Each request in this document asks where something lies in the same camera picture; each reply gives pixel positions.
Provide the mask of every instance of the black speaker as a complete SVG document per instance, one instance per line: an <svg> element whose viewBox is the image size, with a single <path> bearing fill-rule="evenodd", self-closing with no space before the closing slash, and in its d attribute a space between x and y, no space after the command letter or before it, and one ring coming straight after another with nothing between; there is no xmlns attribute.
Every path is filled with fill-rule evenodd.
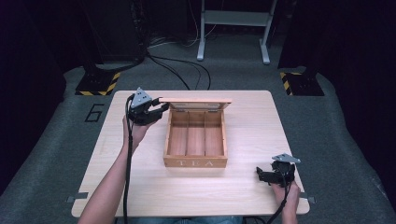
<svg viewBox="0 0 396 224"><path fill-rule="evenodd" d="M144 59L148 27L140 0L81 0L103 62Z"/></svg>

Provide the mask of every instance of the wooden tabletop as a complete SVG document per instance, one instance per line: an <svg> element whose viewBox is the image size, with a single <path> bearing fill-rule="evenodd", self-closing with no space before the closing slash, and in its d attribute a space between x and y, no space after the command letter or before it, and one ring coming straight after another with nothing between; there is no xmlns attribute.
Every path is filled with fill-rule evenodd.
<svg viewBox="0 0 396 224"><path fill-rule="evenodd" d="M153 99L232 98L225 109L228 162L225 168L167 168L163 164L168 111L150 127L132 157L128 195L129 217L198 217L272 215L274 193L259 181L256 167L272 172L273 156L290 152L273 97L269 91L145 91ZM122 145L122 117L134 91L117 91L93 150L72 215L79 217ZM297 184L304 192L298 170ZM309 211L300 199L298 214ZM122 216L122 200L116 214Z"/></svg>

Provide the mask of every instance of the dark curtain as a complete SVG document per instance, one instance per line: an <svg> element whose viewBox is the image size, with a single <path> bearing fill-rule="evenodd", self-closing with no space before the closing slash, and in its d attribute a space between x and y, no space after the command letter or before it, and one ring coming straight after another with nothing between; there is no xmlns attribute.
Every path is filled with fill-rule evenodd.
<svg viewBox="0 0 396 224"><path fill-rule="evenodd" d="M278 65L313 65L330 80L346 127L380 176L393 208L395 11L394 1L299 0Z"/></svg>
<svg viewBox="0 0 396 224"><path fill-rule="evenodd" d="M63 100L64 72L100 58L77 0L0 1L0 31L3 193Z"/></svg>

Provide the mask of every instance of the metal stand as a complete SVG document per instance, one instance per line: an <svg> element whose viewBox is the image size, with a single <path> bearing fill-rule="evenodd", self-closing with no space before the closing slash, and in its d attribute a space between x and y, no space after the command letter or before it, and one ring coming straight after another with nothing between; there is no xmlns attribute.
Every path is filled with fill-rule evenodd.
<svg viewBox="0 0 396 224"><path fill-rule="evenodd" d="M262 50L262 61L264 64L270 63L266 42L270 31L271 23L274 17L274 11L277 0L273 0L269 12L240 12L240 11L216 11L205 10L205 0L202 0L201 8L201 39L198 48L197 60L204 59L205 52L205 25L222 24L222 25L246 25L265 27L265 32L260 39L260 48Z"/></svg>

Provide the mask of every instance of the human hand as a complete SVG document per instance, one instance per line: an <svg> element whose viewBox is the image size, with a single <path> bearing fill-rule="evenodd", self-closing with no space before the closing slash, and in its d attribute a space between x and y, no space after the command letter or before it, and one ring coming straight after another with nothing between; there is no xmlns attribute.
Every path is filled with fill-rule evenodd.
<svg viewBox="0 0 396 224"><path fill-rule="evenodd" d="M129 122L130 125L133 125L133 127L132 127L132 138L134 140L133 149L135 149L135 148L137 148L139 146L139 143L145 137L147 130L155 122L152 122L152 123L150 123L148 125L143 125L143 126L133 125L133 123L131 121ZM128 146L129 130L128 130L128 122L127 122L126 116L123 117L122 124L123 124L123 145L124 146Z"/></svg>
<svg viewBox="0 0 396 224"><path fill-rule="evenodd" d="M274 194L276 196L276 203L280 205L285 198L285 189L281 188L277 184L272 184L271 185ZM286 188L290 187L289 194L287 197L287 202L285 204L285 207L282 210L282 223L297 223L297 207L298 203L300 200L300 187L296 184L295 181L292 181L289 186L286 186Z"/></svg>

